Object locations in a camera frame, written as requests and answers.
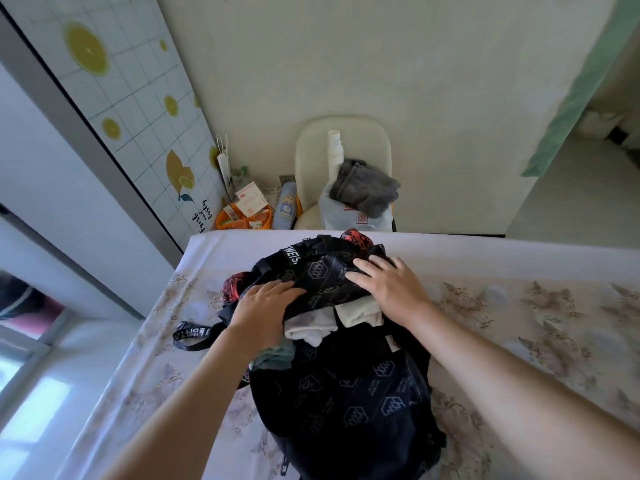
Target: forearm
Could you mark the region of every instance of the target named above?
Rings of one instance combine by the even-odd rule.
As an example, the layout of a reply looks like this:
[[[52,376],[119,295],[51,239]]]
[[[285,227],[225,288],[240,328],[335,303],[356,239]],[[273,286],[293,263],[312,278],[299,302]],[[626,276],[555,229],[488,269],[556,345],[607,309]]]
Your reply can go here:
[[[425,305],[411,332],[540,478],[638,478],[640,436],[542,371]]]
[[[104,480],[199,480],[252,351],[231,330],[126,446]]]

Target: orange tray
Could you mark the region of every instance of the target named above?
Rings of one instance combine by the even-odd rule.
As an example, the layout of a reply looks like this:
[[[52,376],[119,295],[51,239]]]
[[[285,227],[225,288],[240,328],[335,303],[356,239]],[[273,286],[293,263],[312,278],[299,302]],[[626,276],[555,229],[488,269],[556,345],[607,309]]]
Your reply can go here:
[[[238,216],[244,216],[244,214],[237,208],[235,203],[231,204],[231,208],[234,209],[235,213]],[[216,217],[216,228],[218,230],[226,230],[226,229],[251,229],[251,225],[249,222],[255,222],[260,220],[261,214],[266,214],[266,221],[262,222],[262,227],[260,229],[255,230],[268,230],[271,229],[271,224],[273,223],[273,212],[271,211],[271,206],[268,205],[266,209],[261,210],[256,215],[252,217],[245,217],[244,219],[240,219],[239,221],[231,221],[228,222],[231,217],[229,217],[228,213],[224,210],[220,211],[218,217]]]

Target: floral tablecloth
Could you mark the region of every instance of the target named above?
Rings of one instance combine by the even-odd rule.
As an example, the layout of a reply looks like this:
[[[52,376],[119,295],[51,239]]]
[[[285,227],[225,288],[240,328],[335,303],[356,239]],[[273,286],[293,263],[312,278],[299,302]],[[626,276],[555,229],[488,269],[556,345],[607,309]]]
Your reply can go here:
[[[316,234],[220,231],[192,237],[58,478],[99,477],[194,370],[205,352],[173,347],[178,322],[216,322],[229,275]],[[640,429],[640,251],[466,236],[368,235],[416,270],[447,315]],[[424,478],[527,478],[434,359],[429,382],[433,412],[449,444]],[[298,478],[262,425],[248,387],[236,391],[203,478]]]

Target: person's left hand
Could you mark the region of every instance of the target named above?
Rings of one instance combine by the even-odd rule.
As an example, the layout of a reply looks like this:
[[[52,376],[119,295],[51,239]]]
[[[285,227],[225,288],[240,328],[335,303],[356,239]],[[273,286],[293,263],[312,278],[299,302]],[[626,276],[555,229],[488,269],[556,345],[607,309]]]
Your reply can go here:
[[[255,356],[280,343],[284,309],[306,292],[293,288],[293,282],[276,280],[256,285],[240,298],[227,330],[237,333]]]

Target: green wall trim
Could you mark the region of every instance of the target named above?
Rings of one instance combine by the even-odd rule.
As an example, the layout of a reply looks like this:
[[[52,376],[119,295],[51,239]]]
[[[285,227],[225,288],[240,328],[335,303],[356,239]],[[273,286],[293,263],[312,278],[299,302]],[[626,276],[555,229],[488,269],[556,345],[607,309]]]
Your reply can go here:
[[[580,74],[573,81],[569,94],[540,140],[527,169],[522,172],[523,177],[541,177],[549,168],[609,67],[624,47],[639,18],[640,0],[616,2],[600,37],[587,55]]]

